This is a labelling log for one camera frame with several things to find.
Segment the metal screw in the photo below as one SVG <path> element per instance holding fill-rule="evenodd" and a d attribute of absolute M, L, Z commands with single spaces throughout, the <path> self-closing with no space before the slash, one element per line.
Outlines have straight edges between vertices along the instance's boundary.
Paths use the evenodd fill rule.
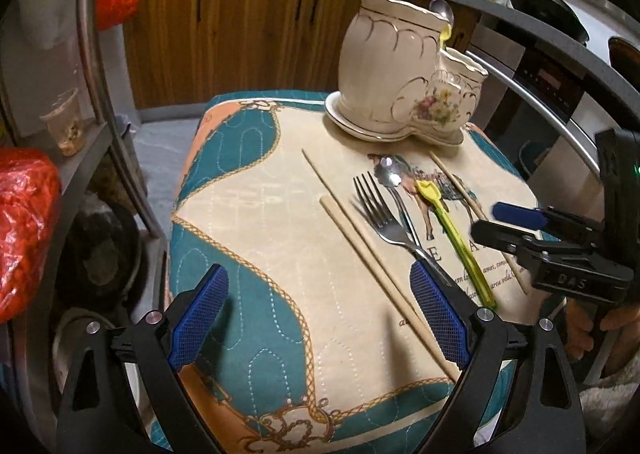
<path fill-rule="evenodd" d="M 159 311 L 150 311 L 145 316 L 147 324 L 158 324 L 162 320 L 162 313 Z"/>
<path fill-rule="evenodd" d="M 488 308 L 480 308 L 476 311 L 476 315 L 480 320 L 484 320 L 485 322 L 489 322 L 494 319 L 494 312 Z"/>
<path fill-rule="evenodd" d="M 546 318 L 542 318 L 538 321 L 538 324 L 540 324 L 540 327 L 544 330 L 544 331 L 551 331 L 554 328 L 554 323 L 551 322 L 551 320 L 546 319 Z"/>
<path fill-rule="evenodd" d="M 96 321 L 89 322 L 86 326 L 86 332 L 90 333 L 91 335 L 97 332 L 98 329 L 100 329 L 100 323 Z"/>

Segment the chopstick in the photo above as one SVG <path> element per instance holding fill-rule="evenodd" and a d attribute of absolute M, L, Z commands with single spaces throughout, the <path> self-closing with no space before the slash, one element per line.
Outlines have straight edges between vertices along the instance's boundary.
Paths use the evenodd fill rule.
<path fill-rule="evenodd" d="M 453 186 L 458 190 L 458 192 L 460 192 L 460 194 L 462 194 L 462 197 L 471 207 L 472 211 L 476 214 L 476 216 L 479 219 L 488 221 L 488 217 L 486 216 L 486 214 L 484 214 L 484 211 L 482 210 L 480 205 L 478 205 L 478 203 L 476 203 L 475 200 L 466 192 L 466 189 L 460 184 L 460 182 L 458 181 L 458 178 L 456 178 L 453 175 L 453 173 L 447 168 L 446 165 L 444 165 L 444 163 L 442 163 L 442 160 L 438 158 L 432 150 L 428 150 L 428 153 L 429 153 L 429 158 L 433 160 L 433 163 L 435 163 L 439 167 L 439 169 L 443 171 L 445 176 L 449 178 L 449 181 L 453 183 Z M 528 295 L 530 291 L 530 286 L 526 283 L 526 281 L 522 277 L 522 274 L 520 273 L 518 265 L 513 260 L 513 257 L 511 257 L 509 254 L 506 254 L 504 252 L 502 253 L 502 255 L 504 256 L 504 260 L 507 261 L 507 264 L 513 271 L 513 275 L 518 280 L 518 284 L 522 288 L 522 291 L 524 292 L 525 295 Z"/>
<path fill-rule="evenodd" d="M 302 149 L 302 154 L 316 173 L 316 176 L 318 176 L 318 179 L 332 196 L 331 198 L 328 196 L 321 197 L 321 205 L 351 243 L 351 246 L 360 256 L 360 259 L 367 265 L 374 277 L 376 277 L 377 282 L 383 288 L 389 299 L 391 299 L 391 302 L 398 308 L 398 311 L 405 320 L 407 320 L 416 335 L 418 335 L 418 338 L 425 345 L 427 351 L 430 352 L 433 360 L 436 361 L 438 366 L 452 381 L 456 382 L 460 376 L 460 371 L 455 364 L 447 361 L 442 355 L 442 351 L 431 329 L 420 319 L 412 304 L 409 303 L 404 294 L 402 294 L 402 291 L 399 289 L 400 285 L 398 280 L 381 260 L 370 235 L 366 232 L 365 227 L 359 221 L 358 217 L 353 213 L 353 209 L 337 196 L 335 190 L 326 180 L 326 176 L 320 172 L 318 166 L 304 149 Z"/>

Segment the blue gripper pad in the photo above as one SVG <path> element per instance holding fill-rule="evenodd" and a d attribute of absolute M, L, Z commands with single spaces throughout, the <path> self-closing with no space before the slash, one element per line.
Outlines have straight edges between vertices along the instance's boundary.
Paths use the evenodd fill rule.
<path fill-rule="evenodd" d="M 173 347 L 169 355 L 169 364 L 174 373 L 196 359 L 229 293 L 229 276 L 222 266 L 207 272 L 207 275 L 209 280 L 193 297 L 191 305 L 174 328 Z"/>
<path fill-rule="evenodd" d="M 498 221 L 529 230 L 542 230 L 548 223 L 548 219 L 539 210 L 502 202 L 497 202 L 493 206 L 491 214 Z"/>
<path fill-rule="evenodd" d="M 460 318 L 419 261 L 411 267 L 409 281 L 442 354 L 463 370 L 468 366 L 471 355 L 466 348 L 466 330 Z"/>

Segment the gray floor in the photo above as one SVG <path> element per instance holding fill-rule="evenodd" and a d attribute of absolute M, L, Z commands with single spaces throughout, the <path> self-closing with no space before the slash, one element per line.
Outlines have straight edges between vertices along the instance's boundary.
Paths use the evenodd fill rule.
<path fill-rule="evenodd" d="M 197 119 L 150 122 L 143 124 L 134 138 L 149 203 L 167 238 L 171 238 L 180 174 L 197 127 Z"/>

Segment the ceramic saucer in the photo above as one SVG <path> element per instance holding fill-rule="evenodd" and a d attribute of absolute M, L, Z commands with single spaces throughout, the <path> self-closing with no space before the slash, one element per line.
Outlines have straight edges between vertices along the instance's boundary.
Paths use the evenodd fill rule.
<path fill-rule="evenodd" d="M 403 127 L 397 132 L 373 132 L 372 130 L 363 129 L 347 120 L 340 112 L 340 105 L 340 91 L 336 91 L 331 93 L 324 101 L 324 110 L 331 121 L 344 132 L 365 142 L 380 142 L 381 144 L 399 142 L 412 134 L 426 144 L 440 145 L 441 147 L 459 147 L 464 140 L 464 134 L 461 129 L 446 134 L 442 138 L 423 134 L 418 129 L 415 129 L 415 127 L 409 126 Z"/>

